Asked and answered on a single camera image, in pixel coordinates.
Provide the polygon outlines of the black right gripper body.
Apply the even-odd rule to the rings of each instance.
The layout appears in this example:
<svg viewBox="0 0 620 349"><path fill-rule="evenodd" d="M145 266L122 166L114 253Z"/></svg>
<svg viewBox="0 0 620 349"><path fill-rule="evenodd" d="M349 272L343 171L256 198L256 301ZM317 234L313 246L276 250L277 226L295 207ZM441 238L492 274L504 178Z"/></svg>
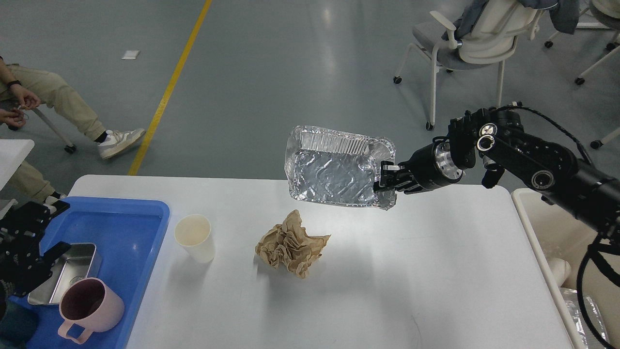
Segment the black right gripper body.
<svg viewBox="0 0 620 349"><path fill-rule="evenodd" d="M434 142L417 150L410 158L409 166L416 182L409 189L410 194L458 183L465 174L465 171L452 161L448 141Z"/></svg>

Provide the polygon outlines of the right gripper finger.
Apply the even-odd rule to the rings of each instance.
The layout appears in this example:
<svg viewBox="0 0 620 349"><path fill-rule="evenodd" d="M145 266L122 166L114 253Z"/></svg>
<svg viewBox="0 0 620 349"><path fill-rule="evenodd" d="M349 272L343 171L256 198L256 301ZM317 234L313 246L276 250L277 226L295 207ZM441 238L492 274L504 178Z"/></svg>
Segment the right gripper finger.
<svg viewBox="0 0 620 349"><path fill-rule="evenodd" d="M376 193L390 190L393 190L394 192L412 194L417 190L417 181L414 177L405 177L405 179L398 179L396 177L381 177L373 184L373 191Z"/></svg>
<svg viewBox="0 0 620 349"><path fill-rule="evenodd" d="M382 161L380 163L381 181L403 181L411 178L412 173L406 166L395 165L391 161Z"/></svg>

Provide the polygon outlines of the person left hand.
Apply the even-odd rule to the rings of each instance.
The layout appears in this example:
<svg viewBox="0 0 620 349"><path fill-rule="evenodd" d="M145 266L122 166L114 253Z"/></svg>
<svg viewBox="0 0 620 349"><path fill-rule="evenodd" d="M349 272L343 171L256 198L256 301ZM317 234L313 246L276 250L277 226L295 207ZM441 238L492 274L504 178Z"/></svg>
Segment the person left hand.
<svg viewBox="0 0 620 349"><path fill-rule="evenodd" d="M9 90L17 97L19 105L22 108L31 110L37 108L41 104L41 99L29 89L24 88L21 84L13 84L9 86Z"/></svg>

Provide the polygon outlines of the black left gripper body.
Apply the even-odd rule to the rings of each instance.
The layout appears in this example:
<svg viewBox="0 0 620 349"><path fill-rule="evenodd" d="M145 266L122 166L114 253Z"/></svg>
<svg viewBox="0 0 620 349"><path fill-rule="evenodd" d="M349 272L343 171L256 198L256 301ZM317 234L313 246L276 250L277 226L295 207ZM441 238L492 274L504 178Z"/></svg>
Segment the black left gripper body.
<svg viewBox="0 0 620 349"><path fill-rule="evenodd" d="M44 283L40 228L18 213L1 220L1 296L25 297Z"/></svg>

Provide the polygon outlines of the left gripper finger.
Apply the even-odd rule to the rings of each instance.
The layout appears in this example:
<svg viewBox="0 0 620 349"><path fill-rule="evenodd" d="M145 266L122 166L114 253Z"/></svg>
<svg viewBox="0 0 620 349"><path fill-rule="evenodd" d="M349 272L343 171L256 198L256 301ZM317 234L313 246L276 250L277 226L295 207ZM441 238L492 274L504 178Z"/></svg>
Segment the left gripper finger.
<svg viewBox="0 0 620 349"><path fill-rule="evenodd" d="M33 291L44 282L51 278L52 267L60 256L71 249L71 245L64 241L59 241L44 252L42 256L35 257L33 261L29 261L26 265L24 291Z"/></svg>
<svg viewBox="0 0 620 349"><path fill-rule="evenodd" d="M52 204L28 202L14 212L14 227L19 232L44 233L51 220L70 208L59 200Z"/></svg>

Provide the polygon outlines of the person right hand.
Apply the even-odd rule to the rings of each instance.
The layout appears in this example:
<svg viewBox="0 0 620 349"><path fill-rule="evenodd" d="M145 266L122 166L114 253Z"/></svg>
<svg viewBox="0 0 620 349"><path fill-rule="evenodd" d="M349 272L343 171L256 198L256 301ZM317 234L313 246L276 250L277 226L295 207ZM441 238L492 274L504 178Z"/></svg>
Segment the person right hand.
<svg viewBox="0 0 620 349"><path fill-rule="evenodd" d="M0 109L0 123L12 127L21 128L25 125L25 114L21 109Z"/></svg>

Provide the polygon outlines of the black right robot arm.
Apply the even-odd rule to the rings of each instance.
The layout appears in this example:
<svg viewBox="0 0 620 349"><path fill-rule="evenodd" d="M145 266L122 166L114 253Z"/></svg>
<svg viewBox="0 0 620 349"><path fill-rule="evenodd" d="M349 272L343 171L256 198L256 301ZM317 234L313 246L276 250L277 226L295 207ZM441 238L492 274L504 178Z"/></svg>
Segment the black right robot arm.
<svg viewBox="0 0 620 349"><path fill-rule="evenodd" d="M543 201L558 205L596 231L576 274L576 293L586 326L604 348L611 349L613 345L602 337L587 313L583 275L592 261L609 281L619 284L618 272L604 257L619 254L619 181L596 169L580 141L558 123L552 125L575 142L580 158L565 146L525 133L517 113L522 108L520 102L514 102L465 111L463 117L451 120L447 135L434 137L408 161L397 165L382 161L373 190L413 194L458 183L463 170L475 166L475 152L490 161L482 179L485 188L497 185L504 172L519 178L541 193Z"/></svg>

